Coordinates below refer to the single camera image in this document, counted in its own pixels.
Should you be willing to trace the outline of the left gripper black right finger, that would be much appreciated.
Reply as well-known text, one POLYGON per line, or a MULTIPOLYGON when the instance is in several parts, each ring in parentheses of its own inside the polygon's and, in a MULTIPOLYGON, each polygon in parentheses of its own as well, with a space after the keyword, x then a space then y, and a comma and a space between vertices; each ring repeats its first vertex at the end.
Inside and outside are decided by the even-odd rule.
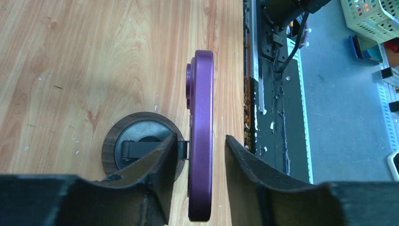
POLYGON ((396 226, 397 182, 325 182, 292 178, 233 136, 225 140, 227 192, 234 226, 396 226))

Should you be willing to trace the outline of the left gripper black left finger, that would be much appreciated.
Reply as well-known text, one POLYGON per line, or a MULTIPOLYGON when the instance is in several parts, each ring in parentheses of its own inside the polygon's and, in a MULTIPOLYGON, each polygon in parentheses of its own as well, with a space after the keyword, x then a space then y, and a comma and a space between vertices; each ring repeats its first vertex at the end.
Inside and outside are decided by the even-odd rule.
POLYGON ((169 222, 177 135, 103 181, 76 175, 1 175, 3 226, 164 226, 169 222))

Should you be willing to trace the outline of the grey round stand base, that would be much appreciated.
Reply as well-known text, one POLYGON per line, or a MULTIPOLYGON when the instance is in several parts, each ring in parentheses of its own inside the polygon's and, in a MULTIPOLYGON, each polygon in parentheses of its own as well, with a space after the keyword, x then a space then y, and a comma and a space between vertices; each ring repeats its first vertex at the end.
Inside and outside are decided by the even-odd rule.
POLYGON ((176 133, 178 158, 175 179, 178 179, 187 160, 188 141, 178 127, 167 117, 151 112, 130 114, 115 123, 105 137, 102 147, 102 165, 111 175, 152 152, 170 135, 176 133))

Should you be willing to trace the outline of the black smartphone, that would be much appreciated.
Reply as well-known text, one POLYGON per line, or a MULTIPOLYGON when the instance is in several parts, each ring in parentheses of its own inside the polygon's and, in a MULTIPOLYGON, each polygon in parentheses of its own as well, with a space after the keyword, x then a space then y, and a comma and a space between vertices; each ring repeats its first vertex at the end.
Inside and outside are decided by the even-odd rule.
POLYGON ((196 50, 186 67, 186 102, 190 111, 188 218, 207 222, 212 206, 214 56, 196 50))

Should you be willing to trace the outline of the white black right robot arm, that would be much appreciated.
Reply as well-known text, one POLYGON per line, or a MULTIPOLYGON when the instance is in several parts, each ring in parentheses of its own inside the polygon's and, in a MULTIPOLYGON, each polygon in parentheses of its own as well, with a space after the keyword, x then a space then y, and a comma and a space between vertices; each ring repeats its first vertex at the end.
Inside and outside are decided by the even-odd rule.
POLYGON ((260 10, 269 27, 285 28, 298 16, 309 12, 314 14, 330 0, 263 0, 260 10))

